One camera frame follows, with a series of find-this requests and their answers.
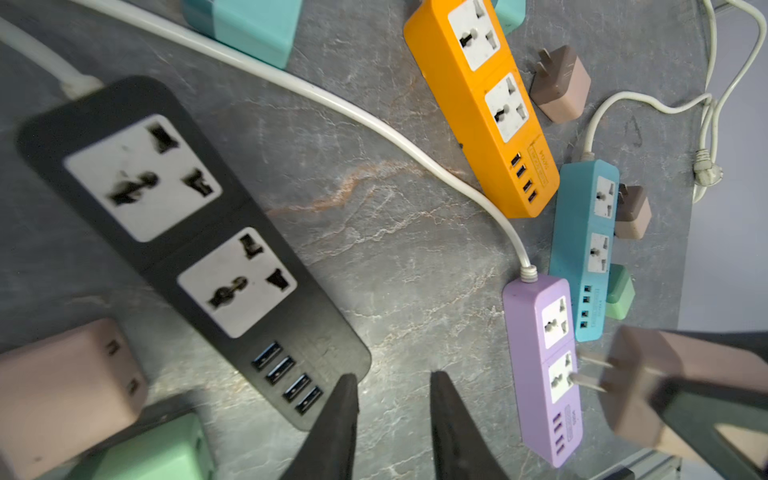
purple power strip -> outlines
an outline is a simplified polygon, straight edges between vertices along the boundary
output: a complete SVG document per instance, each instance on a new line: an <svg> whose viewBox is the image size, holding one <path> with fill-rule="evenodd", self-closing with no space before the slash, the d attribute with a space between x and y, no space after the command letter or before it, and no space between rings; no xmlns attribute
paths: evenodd
<svg viewBox="0 0 768 480"><path fill-rule="evenodd" d="M584 434L578 385L568 378L577 371L568 281L515 280L503 300L523 442L560 467Z"/></svg>

gray marble table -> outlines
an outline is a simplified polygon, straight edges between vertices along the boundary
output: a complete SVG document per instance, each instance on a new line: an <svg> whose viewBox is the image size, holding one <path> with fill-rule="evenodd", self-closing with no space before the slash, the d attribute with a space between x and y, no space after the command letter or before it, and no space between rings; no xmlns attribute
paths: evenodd
<svg viewBox="0 0 768 480"><path fill-rule="evenodd" d="M178 0L138 4L182 22ZM288 71L374 113L478 186L402 37L407 0L306 0ZM584 441L554 470L522 443L500 292L516 276L510 243L472 202L378 135L242 71L63 0L0 0L0 15L106 82L155 77L175 92L224 160L342 310L373 355L359 386L354 477L434 478L429 372L447 371L510 478L589 478L637 450L583 393ZM508 36L526 84L536 51L573 45L592 76L586 114L539 115L558 164L578 156L591 112L631 89L680 103L703 89L697 0L529 0ZM14 147L17 126L64 101L57 83L0 45L0 351L116 318L151 381L150 402L195 405L222 480L277 478L305 434L277 414L40 180ZM637 298L626 323L677 325L698 111L632 103L598 129L598 157L643 184L654 218L618 240ZM554 205L514 220L546 271ZM608 321L594 349L605 349Z"/></svg>

white power cord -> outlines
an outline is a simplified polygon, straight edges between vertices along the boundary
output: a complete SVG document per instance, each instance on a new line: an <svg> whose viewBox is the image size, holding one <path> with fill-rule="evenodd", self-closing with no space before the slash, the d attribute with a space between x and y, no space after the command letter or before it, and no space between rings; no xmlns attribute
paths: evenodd
<svg viewBox="0 0 768 480"><path fill-rule="evenodd" d="M755 46L753 47L750 56L744 63L744 66L741 68L741 70L739 70L737 76L733 79L733 81L731 81L728 89L726 89L725 93L723 94L723 97L719 101L715 101L712 97L712 94L702 94L694 98L692 101L686 103L685 105L672 108L662 104L660 101L651 97L650 95L639 94L632 91L622 91L614 94L598 108L590 121L586 138L584 139L584 153L581 155L581 159L583 161L594 159L594 153L592 153L592 144L594 143L594 135L598 129L598 123L600 123L600 119L602 119L606 110L619 100L627 99L642 101L665 114L678 114L682 111L686 111L692 108L701 101L704 101L705 104L704 110L702 112L701 130L699 135L699 150L696 153L696 161L694 162L694 175L696 178L696 184L694 185L694 203L701 200L707 190L707 187L711 187L723 179L723 170L719 165L715 163L717 160L717 132L720 123L720 112L723 110L723 106L725 106L725 103L728 100L730 94L733 93L733 90L739 84L746 72L750 69L752 63L754 63L757 54L760 53L760 49L763 47L763 43L766 37L766 19L760 10L745 2L744 0L726 1L734 7L745 11L749 15L752 15L752 17L754 17L757 21L760 33L757 36L757 41L755 42ZM712 79L712 73L714 72L715 60L717 57L717 23L715 21L715 12L712 6L712 1L703 0L703 2L704 8L707 11L707 17L710 26L710 58L709 64L707 66L707 79L705 81L704 87L706 90L709 88L710 80ZM712 143L711 147L707 148L707 133L710 131L712 134Z"/></svg>
<svg viewBox="0 0 768 480"><path fill-rule="evenodd" d="M229 48L218 41L211 40L195 31L191 31L189 28L177 25L165 18L147 12L141 8L134 7L122 0L71 1L85 7L93 8L98 12L122 20L123 22L149 31L150 33L154 33L167 40L178 43L179 45L191 48L192 50L208 55L209 57L216 58L223 63L232 65L235 68L239 68L240 70L256 75L257 77L270 81L280 87L309 98L310 100L316 101L319 104L325 105L331 110L337 111L340 114L365 125L391 141L395 146L406 152L411 158L419 162L424 168L448 184L451 188L464 194L487 211L491 217L496 220L502 230L504 230L507 237L509 237L509 240L512 242L512 246L515 248L515 252L518 255L521 265L520 279L526 283L533 283L538 279L536 266L531 265L531 261L528 259L528 254L525 252L525 246L523 245L522 240L520 240L520 236L515 231L515 228L509 223L507 217L488 198L452 175L394 128L374 117L367 111L364 111L362 108L359 108L320 87L310 84L308 81L295 77L279 68L267 65L253 57L240 53L233 48Z"/></svg>
<svg viewBox="0 0 768 480"><path fill-rule="evenodd" d="M29 58L56 77L67 98L74 100L104 85L90 75L83 75L50 48L26 31L0 18L0 41Z"/></svg>

white outlet panel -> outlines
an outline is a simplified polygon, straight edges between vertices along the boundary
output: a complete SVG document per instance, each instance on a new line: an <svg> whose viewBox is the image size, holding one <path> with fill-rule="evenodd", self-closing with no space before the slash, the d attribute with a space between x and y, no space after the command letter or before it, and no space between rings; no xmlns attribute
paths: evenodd
<svg viewBox="0 0 768 480"><path fill-rule="evenodd" d="M448 14L448 22L472 71L501 47L483 0L467 0Z"/></svg>
<svg viewBox="0 0 768 480"><path fill-rule="evenodd" d="M587 270L592 273L608 272L608 246L611 239L599 233L593 233L589 243L589 262Z"/></svg>
<svg viewBox="0 0 768 480"><path fill-rule="evenodd" d="M594 200L594 214L603 218L614 217L616 201L616 182L605 177L598 177L598 188Z"/></svg>
<svg viewBox="0 0 768 480"><path fill-rule="evenodd" d="M520 87L511 73L485 94L485 103L504 143L510 141L530 118Z"/></svg>
<svg viewBox="0 0 768 480"><path fill-rule="evenodd" d="M158 114L70 155L64 166L139 242L157 238L222 192L172 123ZM196 179L199 190L184 183Z"/></svg>
<svg viewBox="0 0 768 480"><path fill-rule="evenodd" d="M232 338L242 336L297 286L291 272L252 227L244 228L186 269L177 282ZM222 302L217 292L223 288L234 291Z"/></svg>
<svg viewBox="0 0 768 480"><path fill-rule="evenodd" d="M573 387L571 374L574 371L574 354L566 352L549 367L549 393L552 403L556 403Z"/></svg>
<svg viewBox="0 0 768 480"><path fill-rule="evenodd" d="M541 311L541 324L544 328L544 345L550 348L568 334L571 323L568 322L568 309L565 295L550 303Z"/></svg>

white wall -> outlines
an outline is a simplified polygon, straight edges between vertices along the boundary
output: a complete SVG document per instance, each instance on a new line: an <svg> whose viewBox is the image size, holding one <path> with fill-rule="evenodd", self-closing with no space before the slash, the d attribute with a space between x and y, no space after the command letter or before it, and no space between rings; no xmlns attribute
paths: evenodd
<svg viewBox="0 0 768 480"><path fill-rule="evenodd" d="M753 0L768 15L768 0ZM717 17L717 66L710 91L721 96L749 55L757 26L730 10ZM768 329L768 48L730 96L720 116L717 163L723 181L694 205L680 305L680 329ZM683 478L720 478L685 465Z"/></svg>

